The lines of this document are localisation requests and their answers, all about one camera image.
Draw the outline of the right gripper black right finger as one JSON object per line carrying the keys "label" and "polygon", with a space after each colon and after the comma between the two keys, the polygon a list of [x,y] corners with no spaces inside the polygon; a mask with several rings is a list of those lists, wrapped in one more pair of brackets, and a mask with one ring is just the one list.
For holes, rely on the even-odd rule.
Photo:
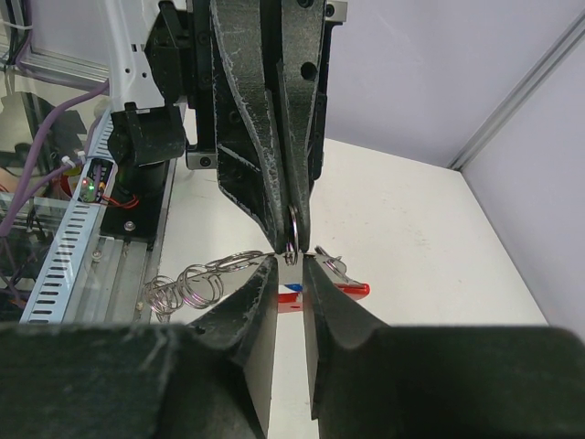
{"label": "right gripper black right finger", "polygon": [[390,326],[303,263],[323,438],[581,438],[584,346],[543,326]]}

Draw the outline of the red handled keyring holder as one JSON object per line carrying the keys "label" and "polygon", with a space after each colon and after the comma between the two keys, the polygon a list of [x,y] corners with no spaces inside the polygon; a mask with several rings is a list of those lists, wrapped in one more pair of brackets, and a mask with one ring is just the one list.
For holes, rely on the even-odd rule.
{"label": "red handled keyring holder", "polygon": [[[282,255],[258,251],[234,253],[207,264],[192,264],[175,280],[162,275],[145,284],[144,300],[164,322],[182,305],[211,310],[188,327],[201,337],[213,333],[234,332],[266,319],[276,322],[279,286],[279,262],[298,263],[300,241],[297,209],[289,207],[292,240]],[[225,295],[223,275],[251,269],[252,275],[240,289],[221,304]]]}

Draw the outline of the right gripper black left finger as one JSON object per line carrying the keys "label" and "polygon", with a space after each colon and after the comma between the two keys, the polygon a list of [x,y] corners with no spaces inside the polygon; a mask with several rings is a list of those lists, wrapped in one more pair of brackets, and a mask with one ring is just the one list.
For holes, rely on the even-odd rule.
{"label": "right gripper black left finger", "polygon": [[1,435],[266,437],[276,322],[188,325],[3,325]]}

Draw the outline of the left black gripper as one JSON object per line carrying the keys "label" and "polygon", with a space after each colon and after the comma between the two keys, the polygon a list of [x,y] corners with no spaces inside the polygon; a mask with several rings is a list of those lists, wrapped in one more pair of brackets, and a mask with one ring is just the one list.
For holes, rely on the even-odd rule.
{"label": "left black gripper", "polygon": [[[189,25],[196,54],[193,93],[188,101],[197,112],[198,138],[195,145],[186,147],[186,166],[190,170],[213,169],[217,153],[214,135],[207,127],[212,115],[204,107],[213,104],[209,2],[188,1],[186,5],[188,13],[196,14]],[[332,32],[346,22],[347,2],[282,1],[281,5],[282,63],[278,73],[283,152],[298,246],[306,251],[311,233],[309,168],[320,170],[323,166]],[[272,96],[265,87],[261,3],[212,1],[210,13],[217,79],[229,86],[234,101],[226,109],[220,107],[218,96],[214,101],[219,187],[260,226],[272,249],[283,252],[290,230],[288,195]]]}

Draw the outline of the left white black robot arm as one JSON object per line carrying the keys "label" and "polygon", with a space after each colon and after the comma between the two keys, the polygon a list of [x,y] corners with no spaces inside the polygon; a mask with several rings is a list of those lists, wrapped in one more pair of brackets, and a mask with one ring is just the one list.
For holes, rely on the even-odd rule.
{"label": "left white black robot arm", "polygon": [[306,252],[346,2],[103,1],[100,11],[118,167],[103,230],[153,241],[168,167],[184,157],[216,171],[275,252]]}

